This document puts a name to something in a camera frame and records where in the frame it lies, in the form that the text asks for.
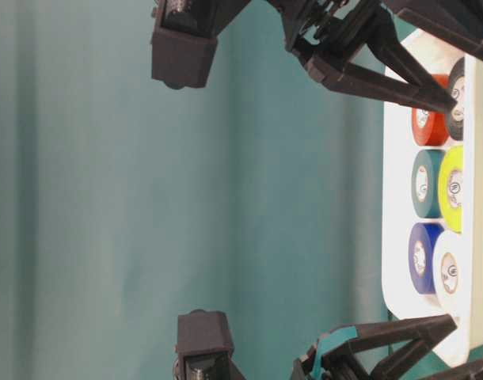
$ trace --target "green tape roll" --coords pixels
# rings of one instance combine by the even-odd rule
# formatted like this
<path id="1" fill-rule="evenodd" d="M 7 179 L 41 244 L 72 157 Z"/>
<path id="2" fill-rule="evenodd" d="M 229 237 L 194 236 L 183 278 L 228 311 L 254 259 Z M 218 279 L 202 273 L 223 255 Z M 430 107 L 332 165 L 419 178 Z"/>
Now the green tape roll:
<path id="1" fill-rule="evenodd" d="M 426 219 L 442 217 L 438 197 L 440 164 L 443 150 L 420 151 L 414 160 L 411 193 L 417 216 Z"/>

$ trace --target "black robotic arm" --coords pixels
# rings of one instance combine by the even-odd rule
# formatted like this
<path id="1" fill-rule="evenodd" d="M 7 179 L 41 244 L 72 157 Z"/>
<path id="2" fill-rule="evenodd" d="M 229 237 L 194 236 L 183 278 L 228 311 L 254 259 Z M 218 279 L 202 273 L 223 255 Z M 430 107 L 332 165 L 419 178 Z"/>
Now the black robotic arm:
<path id="1" fill-rule="evenodd" d="M 174 89 L 207 83 L 217 35 L 250 0 L 158 0 L 152 78 Z M 267 0 L 280 14 L 285 48 L 316 82 L 341 93 L 448 112 L 451 96 L 401 46 L 387 6 L 399 17 L 483 60 L 483 0 Z M 310 41 L 308 32 L 313 32 Z M 367 45 L 406 82 L 352 63 Z"/>

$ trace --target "white surface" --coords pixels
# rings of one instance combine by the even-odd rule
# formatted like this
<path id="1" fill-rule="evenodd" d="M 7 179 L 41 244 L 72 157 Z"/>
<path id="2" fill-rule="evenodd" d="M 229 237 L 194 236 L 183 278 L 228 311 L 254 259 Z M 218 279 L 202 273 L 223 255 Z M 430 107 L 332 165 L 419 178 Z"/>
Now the white surface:
<path id="1" fill-rule="evenodd" d="M 462 52 L 416 31 L 404 45 L 432 74 L 449 74 Z M 391 70 L 386 74 L 397 78 Z M 382 291 L 389 310 L 398 318 L 444 314 L 435 295 L 420 295 L 413 287 L 407 260 L 410 231 L 422 219 L 411 197 L 411 174 L 417 153 L 427 147 L 413 139 L 411 109 L 385 104 L 382 200 Z M 464 146 L 464 204 L 461 254 L 465 289 L 456 318 L 458 329 L 435 353 L 449 366 L 467 361 L 471 348 L 483 344 L 483 63 L 466 57 L 466 119 L 464 141 L 448 139 L 440 148 Z"/>

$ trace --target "teal backdrop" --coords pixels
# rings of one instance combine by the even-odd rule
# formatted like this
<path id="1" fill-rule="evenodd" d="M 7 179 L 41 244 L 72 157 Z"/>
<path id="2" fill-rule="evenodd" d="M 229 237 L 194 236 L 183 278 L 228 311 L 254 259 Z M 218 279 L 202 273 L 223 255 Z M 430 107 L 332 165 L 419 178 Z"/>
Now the teal backdrop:
<path id="1" fill-rule="evenodd" d="M 386 319 L 382 105 L 313 83 L 264 2 L 206 89 L 167 89 L 151 7 L 0 0 L 0 380 L 171 378 L 196 308 L 228 313 L 248 379 L 288 378 Z"/>

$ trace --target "electrical tape roll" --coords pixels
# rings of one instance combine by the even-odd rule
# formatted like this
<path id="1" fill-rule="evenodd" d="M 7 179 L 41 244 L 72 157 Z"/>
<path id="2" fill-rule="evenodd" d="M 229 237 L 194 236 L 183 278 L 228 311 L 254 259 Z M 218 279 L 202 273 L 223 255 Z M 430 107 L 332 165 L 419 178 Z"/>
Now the electrical tape roll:
<path id="1" fill-rule="evenodd" d="M 452 317 L 460 316 L 462 294 L 468 274 L 465 269 L 462 236 L 445 231 L 435 244 L 434 287 L 440 306 Z"/>
<path id="2" fill-rule="evenodd" d="M 463 140 L 463 120 L 465 117 L 465 59 L 462 58 L 454 65 L 449 74 L 447 92 L 458 102 L 446 114 L 447 132 L 457 141 Z"/>
<path id="3" fill-rule="evenodd" d="M 437 74 L 433 78 L 444 89 L 448 87 L 448 75 Z M 444 114 L 413 108 L 412 118 L 414 141 L 417 145 L 442 146 L 449 138 Z"/>
<path id="4" fill-rule="evenodd" d="M 440 218 L 439 172 L 444 158 L 443 150 L 420 151 L 414 160 L 411 193 L 414 210 L 420 218 Z"/>
<path id="5" fill-rule="evenodd" d="M 444 231 L 438 223 L 417 223 L 409 239 L 409 271 L 414 288 L 420 295 L 433 295 L 433 253 L 439 235 Z"/>
<path id="6" fill-rule="evenodd" d="M 439 172 L 439 205 L 444 221 L 454 232 L 462 232 L 463 146 L 448 150 Z"/>

